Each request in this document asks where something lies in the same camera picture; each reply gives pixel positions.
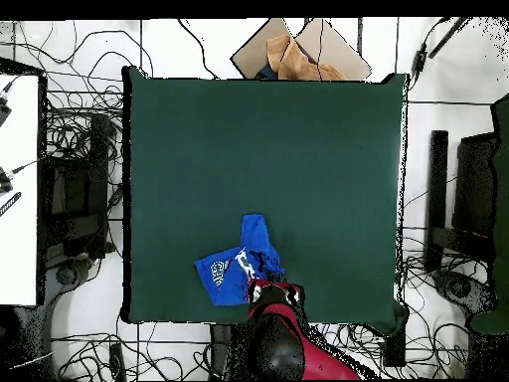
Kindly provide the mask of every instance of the brown paper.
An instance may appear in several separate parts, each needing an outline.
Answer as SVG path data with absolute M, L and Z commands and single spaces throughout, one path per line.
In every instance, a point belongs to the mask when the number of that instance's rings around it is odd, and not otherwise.
M 300 51 L 295 40 L 288 36 L 267 40 L 268 63 L 280 80 L 290 81 L 346 81 L 346 77 L 330 65 L 314 65 Z

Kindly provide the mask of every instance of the white logo print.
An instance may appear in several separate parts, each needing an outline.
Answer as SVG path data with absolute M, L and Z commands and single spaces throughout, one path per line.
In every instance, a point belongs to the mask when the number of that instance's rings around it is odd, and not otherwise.
M 235 257 L 243 271 L 246 273 L 249 279 L 255 279 L 255 269 L 248 261 L 248 256 L 246 255 L 246 248 L 243 248 Z
M 223 282 L 223 275 L 225 274 L 229 263 L 230 261 L 216 261 L 211 264 L 212 280 L 214 280 L 217 287 L 219 287 Z

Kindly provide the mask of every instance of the table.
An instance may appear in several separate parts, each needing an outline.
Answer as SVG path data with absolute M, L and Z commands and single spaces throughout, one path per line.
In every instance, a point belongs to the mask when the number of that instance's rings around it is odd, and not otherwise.
M 242 214 L 257 212 L 289 279 L 304 286 L 310 321 L 394 330 L 405 76 L 321 84 L 123 74 L 131 321 L 245 320 L 246 306 L 210 304 L 193 262 L 236 246 Z
M 0 75 L 0 89 L 13 76 Z M 38 78 L 23 76 L 8 95 L 12 109 L 0 127 L 0 166 L 11 171 L 38 159 Z M 14 193 L 21 198 L 0 217 L 0 304 L 35 305 L 37 279 L 38 166 L 15 175 L 13 190 L 0 197 L 2 206 Z

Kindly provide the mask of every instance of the green cloth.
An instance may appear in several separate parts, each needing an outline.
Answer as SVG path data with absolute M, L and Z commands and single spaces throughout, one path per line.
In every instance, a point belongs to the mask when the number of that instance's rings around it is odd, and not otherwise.
M 496 172 L 495 222 L 493 243 L 495 260 L 492 267 L 492 286 L 498 304 L 487 313 L 474 315 L 471 327 L 483 334 L 509 332 L 509 95 L 491 107 L 495 134 L 500 145 L 493 157 Z
M 247 306 L 211 305 L 193 262 L 237 246 L 243 214 L 258 213 L 288 280 L 304 286 L 309 321 L 396 326 L 405 75 L 129 75 L 131 321 L 245 321 Z

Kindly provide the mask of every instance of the floor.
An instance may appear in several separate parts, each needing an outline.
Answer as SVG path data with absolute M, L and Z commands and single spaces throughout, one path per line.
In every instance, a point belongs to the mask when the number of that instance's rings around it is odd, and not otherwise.
M 363 18 L 362 40 L 358 33 L 357 18 L 331 18 L 332 26 L 354 49 L 362 49 L 362 57 L 370 64 L 370 82 L 380 82 L 387 74 L 409 73 L 416 50 L 426 33 L 439 18 Z M 201 40 L 207 67 L 219 78 L 239 78 L 240 74 L 230 61 L 235 52 L 263 23 L 265 19 L 247 20 L 189 20 L 190 30 Z M 285 19 L 293 35 L 303 26 L 303 18 Z M 430 34 L 428 44 L 433 47 L 451 27 L 452 22 L 439 25 Z M 121 93 L 120 69 L 124 65 L 141 66 L 153 77 L 203 78 L 210 74 L 204 69 L 198 43 L 187 34 L 176 20 L 149 21 L 62 21 L 22 22 L 14 25 L 16 45 L 0 45 L 0 56 L 25 64 L 38 66 L 38 60 L 49 72 L 50 101 L 55 106 L 92 106 L 92 96 L 86 94 L 85 82 L 78 74 L 93 77 L 93 89 L 109 90 L 112 101 Z M 13 24 L 0 23 L 0 42 L 11 43 Z M 405 181 L 405 203 L 425 192 L 427 174 L 427 148 L 430 132 L 434 129 L 449 131 L 448 175 L 456 169 L 456 148 L 461 137 L 493 130 L 489 104 L 509 92 L 509 66 L 504 50 L 504 28 L 495 21 L 474 18 L 454 36 L 434 60 L 428 60 L 424 72 L 409 93 L 408 109 L 408 160 Z M 142 51 L 136 43 L 141 44 Z M 48 55 L 70 64 L 56 64 L 38 50 L 28 51 L 27 45 L 43 48 Z M 73 50 L 79 50 L 72 57 Z M 81 94 L 66 97 L 63 92 Z M 112 175 L 114 183 L 121 180 L 118 166 Z M 453 206 L 454 181 L 447 188 L 447 224 L 450 226 Z M 405 209 L 405 227 L 424 226 L 425 195 Z M 122 218 L 122 204 L 113 209 L 111 219 Z M 122 223 L 110 223 L 111 236 L 119 252 L 122 251 Z M 404 250 L 407 256 L 418 256 L 424 231 L 405 229 Z M 474 263 L 462 268 L 466 274 L 474 271 Z M 476 276 L 485 280 L 482 266 Z M 396 370 L 383 368 L 376 338 L 360 327 L 348 328 L 318 324 L 327 339 L 345 349 L 359 361 L 369 365 L 383 377 L 461 377 L 467 349 L 466 335 L 454 326 L 440 327 L 444 323 L 463 324 L 459 308 L 441 299 L 432 286 L 408 283 L 405 299 L 413 314 L 407 326 L 409 337 L 407 367 Z M 174 357 L 187 374 L 196 367 L 195 352 L 203 352 L 210 341 L 210 328 L 206 324 L 173 324 L 146 322 L 140 325 L 125 324 L 117 317 L 122 303 L 122 259 L 113 253 L 102 262 L 100 273 L 92 282 L 64 295 L 53 319 L 53 355 L 57 367 L 89 341 L 98 345 L 97 353 L 107 362 L 107 346 L 100 341 L 107 333 L 118 332 L 126 342 L 126 367 L 136 367 L 136 350 L 152 359 Z M 430 334 L 436 333 L 437 362 L 430 349 Z M 440 371 L 436 372 L 438 363 Z M 158 362 L 158 367 L 169 378 L 178 378 L 181 369 L 175 360 Z M 107 370 L 104 379 L 110 379 Z M 66 375 L 86 374 L 81 364 L 69 366 Z M 208 373 L 201 368 L 192 372 L 188 380 L 205 380 Z M 137 375 L 129 380 L 162 380 L 144 360 L 139 362 Z

